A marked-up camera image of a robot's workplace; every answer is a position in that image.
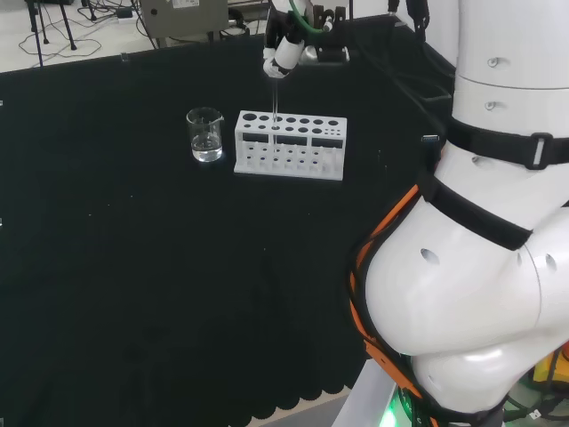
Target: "table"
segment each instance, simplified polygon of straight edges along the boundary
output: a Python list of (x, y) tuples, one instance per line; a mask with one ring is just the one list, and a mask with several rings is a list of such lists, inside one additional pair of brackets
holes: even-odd
[[(382, 22), (357, 34), (377, 45)], [(0, 75), (5, 425), (238, 427), (356, 380), (347, 255), (432, 130), (353, 54), (279, 95), (349, 119), (344, 181), (236, 176), (239, 110), (270, 110), (261, 52), (236, 38)], [(212, 165), (190, 153), (199, 106), (226, 118)]]

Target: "water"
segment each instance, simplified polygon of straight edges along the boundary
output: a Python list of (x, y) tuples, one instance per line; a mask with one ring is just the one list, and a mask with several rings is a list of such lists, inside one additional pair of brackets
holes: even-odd
[(222, 150), (220, 137), (214, 133), (202, 133), (192, 141), (192, 154), (200, 162), (217, 160)]

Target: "metal stand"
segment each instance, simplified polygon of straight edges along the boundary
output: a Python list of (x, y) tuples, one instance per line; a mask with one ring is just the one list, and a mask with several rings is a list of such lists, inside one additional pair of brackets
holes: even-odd
[(32, 32), (36, 33), (37, 56), (39, 57), (40, 68), (44, 67), (44, 60), (42, 59), (42, 46), (39, 44), (39, 34), (37, 34), (36, 25), (36, 11), (33, 0), (28, 0), (29, 20), (32, 22)]
[(39, 0), (37, 0), (37, 10), (39, 11), (39, 20), (42, 23), (42, 34), (44, 35), (44, 44), (49, 44), (47, 35), (45, 34), (44, 16), (42, 14), (42, 5), (40, 5)]
[(61, 15), (63, 15), (63, 22), (65, 22), (65, 28), (68, 29), (68, 36), (69, 36), (69, 43), (71, 44), (71, 50), (76, 51), (77, 46), (75, 46), (75, 42), (73, 41), (73, 36), (71, 35), (71, 28), (69, 28), (68, 16), (65, 13), (65, 9), (63, 8), (63, 0), (60, 0), (60, 8), (61, 8)]

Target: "green tube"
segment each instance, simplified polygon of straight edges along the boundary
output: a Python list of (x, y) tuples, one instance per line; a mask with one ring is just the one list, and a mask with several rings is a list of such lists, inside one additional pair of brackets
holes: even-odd
[(289, 3), (291, 4), (291, 7), (293, 9), (293, 15), (294, 18), (296, 19), (296, 21), (304, 28), (306, 29), (309, 33), (311, 34), (322, 34), (324, 33), (324, 31), (322, 29), (316, 29), (316, 28), (312, 28), (310, 26), (310, 24), (308, 24), (304, 18), (302, 18), (301, 13), (299, 12), (299, 10), (296, 8), (296, 4), (294, 4), (294, 0), (289, 0)]

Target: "glass beaker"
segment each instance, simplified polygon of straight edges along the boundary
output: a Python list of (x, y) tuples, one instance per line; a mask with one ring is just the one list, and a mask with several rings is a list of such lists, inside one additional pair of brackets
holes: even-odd
[(192, 154), (200, 162), (213, 162), (221, 157), (221, 122), (223, 116), (216, 109), (200, 107), (186, 116)]

